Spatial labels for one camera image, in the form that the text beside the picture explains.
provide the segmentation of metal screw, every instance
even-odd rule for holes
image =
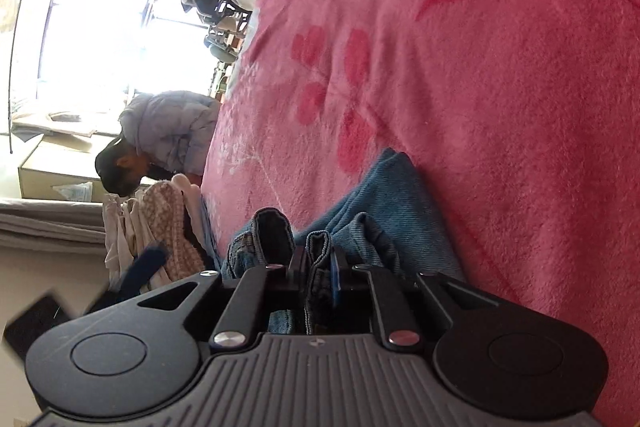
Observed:
[[[420,342],[420,335],[411,330],[392,331],[389,334],[389,342],[395,346],[415,346]]]
[[[222,331],[213,337],[213,341],[222,347],[238,347],[245,343],[246,336],[240,331]]]

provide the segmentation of grey ribbed surface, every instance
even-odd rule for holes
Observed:
[[[53,414],[42,427],[78,427]],[[548,423],[496,418],[443,389],[427,364],[370,335],[265,335],[213,360],[182,400],[130,427],[598,427],[586,413]]]

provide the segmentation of black hair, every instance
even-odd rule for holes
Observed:
[[[117,165],[117,161],[128,152],[129,144],[121,133],[95,157],[95,171],[100,176],[104,190],[123,198],[132,195],[139,186],[127,179],[129,169]]]
[[[157,182],[162,180],[171,181],[171,178],[174,177],[174,173],[162,168],[159,165],[156,165],[155,163],[151,163],[149,165],[149,172],[146,173],[146,177],[151,178],[152,180],[155,180]]]

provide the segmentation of person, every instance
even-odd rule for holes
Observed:
[[[119,117],[122,132],[95,158],[104,189],[126,197],[144,176],[179,172],[200,185],[220,105],[191,91],[137,95]]]

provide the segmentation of round black pad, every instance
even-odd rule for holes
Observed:
[[[103,353],[117,353],[105,357]],[[71,360],[80,371],[96,377],[122,375],[138,367],[146,357],[145,343],[124,333],[100,333],[76,344]]]
[[[530,421],[591,410],[608,370],[604,351],[587,333],[508,304],[456,314],[433,362],[460,398]]]

